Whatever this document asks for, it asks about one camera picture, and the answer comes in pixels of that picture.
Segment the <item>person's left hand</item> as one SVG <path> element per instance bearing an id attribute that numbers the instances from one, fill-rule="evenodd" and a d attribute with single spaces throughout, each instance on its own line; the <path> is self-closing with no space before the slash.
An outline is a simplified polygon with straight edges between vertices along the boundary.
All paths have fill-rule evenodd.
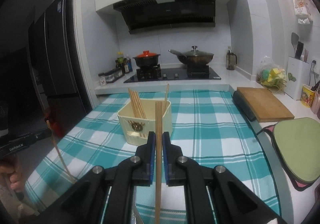
<path id="1" fill-rule="evenodd" d="M 18 193 L 24 191 L 25 178 L 23 168 L 15 155 L 10 155 L 1 160 L 1 174 L 7 174 L 10 188 Z"/>

